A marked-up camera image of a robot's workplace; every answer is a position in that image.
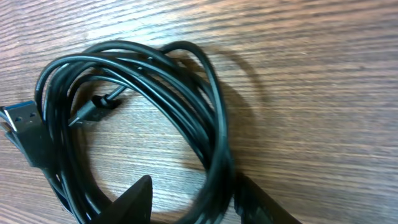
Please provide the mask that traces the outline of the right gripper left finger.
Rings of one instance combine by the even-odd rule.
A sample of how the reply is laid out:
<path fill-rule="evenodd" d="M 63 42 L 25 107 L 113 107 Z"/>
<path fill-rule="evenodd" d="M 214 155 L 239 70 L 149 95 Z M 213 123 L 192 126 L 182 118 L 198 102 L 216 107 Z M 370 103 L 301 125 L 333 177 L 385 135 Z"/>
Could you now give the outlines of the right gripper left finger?
<path fill-rule="evenodd" d="M 90 224 L 149 224 L 152 196 L 151 176 L 144 175 Z"/>

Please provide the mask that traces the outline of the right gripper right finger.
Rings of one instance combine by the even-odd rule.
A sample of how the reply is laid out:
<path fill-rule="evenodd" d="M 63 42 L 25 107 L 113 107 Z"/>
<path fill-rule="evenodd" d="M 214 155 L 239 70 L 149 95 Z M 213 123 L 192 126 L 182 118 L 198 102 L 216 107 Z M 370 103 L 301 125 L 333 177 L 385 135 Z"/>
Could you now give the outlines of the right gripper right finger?
<path fill-rule="evenodd" d="M 301 224 L 244 174 L 236 176 L 234 208 L 242 224 Z"/>

